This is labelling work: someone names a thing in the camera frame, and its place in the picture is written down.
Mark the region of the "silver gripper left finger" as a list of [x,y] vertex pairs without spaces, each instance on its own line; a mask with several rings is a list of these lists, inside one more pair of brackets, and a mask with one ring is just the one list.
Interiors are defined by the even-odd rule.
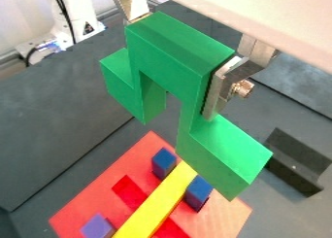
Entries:
[[151,14],[147,0],[114,0],[125,18],[131,24]]

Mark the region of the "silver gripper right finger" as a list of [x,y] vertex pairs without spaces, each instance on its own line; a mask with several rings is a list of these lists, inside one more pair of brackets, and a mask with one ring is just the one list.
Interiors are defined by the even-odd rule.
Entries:
[[278,55],[278,49],[250,35],[243,35],[238,55],[215,71],[210,84],[203,116],[214,120],[234,95],[249,98],[255,84],[249,80]]

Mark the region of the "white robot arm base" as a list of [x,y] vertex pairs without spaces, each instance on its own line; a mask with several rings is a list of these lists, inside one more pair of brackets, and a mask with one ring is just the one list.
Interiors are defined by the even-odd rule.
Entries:
[[26,67],[106,30],[93,0],[51,0],[51,6],[55,21],[51,31],[17,46]]

